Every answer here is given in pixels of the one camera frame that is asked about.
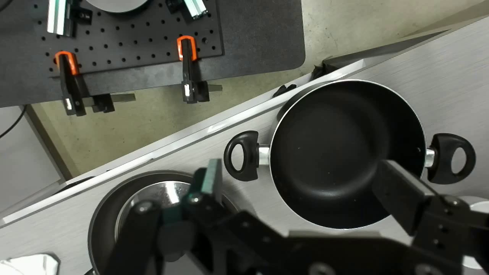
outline black pot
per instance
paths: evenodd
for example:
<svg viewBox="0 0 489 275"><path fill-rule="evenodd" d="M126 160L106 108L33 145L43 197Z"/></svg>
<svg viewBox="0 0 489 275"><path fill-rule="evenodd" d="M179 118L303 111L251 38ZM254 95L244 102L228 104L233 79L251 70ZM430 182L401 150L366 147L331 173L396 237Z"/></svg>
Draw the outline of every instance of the black pot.
<svg viewBox="0 0 489 275"><path fill-rule="evenodd" d="M454 134L436 134L430 150L412 107L389 87L367 81L340 81L294 96L285 105L271 145L259 145L257 131L245 131L225 150L228 173L256 180L270 165L283 200L302 217L329 228L358 228L389 215L372 192L378 163L393 159L415 176L429 168L435 183L456 183L476 166L473 145ZM233 151L244 148L244 166ZM467 154L461 173L451 162Z"/></svg>
<svg viewBox="0 0 489 275"><path fill-rule="evenodd" d="M153 171L132 177L111 191L95 209L91 221L89 254L94 270L89 270L88 275L105 275L103 270L117 243L118 228L124 221L124 214L127 214L135 195L155 185L173 183L179 186L175 194L182 197L189 191L192 180L193 176L178 171Z"/></svg>

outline pegboard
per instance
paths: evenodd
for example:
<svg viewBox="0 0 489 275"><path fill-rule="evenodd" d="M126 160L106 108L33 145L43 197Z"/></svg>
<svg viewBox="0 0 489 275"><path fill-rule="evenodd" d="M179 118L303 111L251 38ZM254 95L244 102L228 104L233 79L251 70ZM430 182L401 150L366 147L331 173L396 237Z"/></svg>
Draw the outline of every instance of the pegboard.
<svg viewBox="0 0 489 275"><path fill-rule="evenodd" d="M132 14L108 14L88 1L80 6L94 11L92 24L79 24L74 38L48 34L48 0L36 0L31 9L46 14L36 21L39 53L46 60L46 73L59 76L56 53L71 50L77 53L83 73L117 70L179 61L176 40L195 35L202 58L224 55L224 41L218 0L208 0L208 15L193 21L182 12L170 14L166 0L150 0L146 8Z"/></svg>

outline stainless steel counter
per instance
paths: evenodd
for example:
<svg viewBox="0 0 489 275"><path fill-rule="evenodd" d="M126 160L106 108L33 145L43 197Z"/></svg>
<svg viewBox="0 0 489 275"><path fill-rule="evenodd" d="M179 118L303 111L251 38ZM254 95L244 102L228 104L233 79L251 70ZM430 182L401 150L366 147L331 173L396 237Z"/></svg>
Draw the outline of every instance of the stainless steel counter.
<svg viewBox="0 0 489 275"><path fill-rule="evenodd" d="M403 52L386 63L360 61L351 67L303 84L296 92L318 85L337 78L363 78L378 81L398 90L419 115L425 128L427 142L435 133L448 131L468 137L479 162L470 179L459 185L436 186L442 192L459 195L489 197L489 127L485 116L489 110L489 20L427 41ZM276 124L279 107L294 93L270 99L263 95L251 102L212 118L193 128L167 137L132 153L121 160L105 165L86 176L97 176L86 183L37 203L17 215L5 217L10 221L0 229L0 258L39 252L51 252L62 260L62 275L85 273L89 270L88 228L101 199L114 186L135 174L153 170L179 170L193 173L205 166L210 157L221 157L228 140L244 130L259 130L268 142ZM270 171L260 170L260 180L236 182L225 174L222 191L237 205L254 211L282 234L305 231L346 234L315 226L296 215L280 199ZM378 231L401 241L410 238L392 218L364 228L364 234Z"/></svg>

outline gray wall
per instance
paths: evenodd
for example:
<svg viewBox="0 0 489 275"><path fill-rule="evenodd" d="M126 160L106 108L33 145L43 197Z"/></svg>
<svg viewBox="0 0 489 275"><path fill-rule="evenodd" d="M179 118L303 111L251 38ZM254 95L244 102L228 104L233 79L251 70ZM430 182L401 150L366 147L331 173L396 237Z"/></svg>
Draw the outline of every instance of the gray wall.
<svg viewBox="0 0 489 275"><path fill-rule="evenodd" d="M0 133L21 115L21 107L0 108ZM62 174L25 116L0 139L0 215L54 192Z"/></svg>

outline cable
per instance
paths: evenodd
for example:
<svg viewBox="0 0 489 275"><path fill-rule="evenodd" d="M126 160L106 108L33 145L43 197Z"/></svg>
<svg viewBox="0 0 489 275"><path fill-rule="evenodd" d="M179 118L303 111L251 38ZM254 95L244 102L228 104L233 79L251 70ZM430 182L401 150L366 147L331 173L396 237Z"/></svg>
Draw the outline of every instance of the cable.
<svg viewBox="0 0 489 275"><path fill-rule="evenodd" d="M28 110L28 105L25 105L25 107L22 108L22 111L21 111L19 118L14 121L14 124L0 134L0 139L2 139L4 136L7 136L8 133L11 133L13 128L17 127L17 124L21 122L21 119L25 116L27 110Z"/></svg>
<svg viewBox="0 0 489 275"><path fill-rule="evenodd" d="M0 6L0 12L4 12L8 6L11 6L14 0L7 0L2 6Z"/></svg>

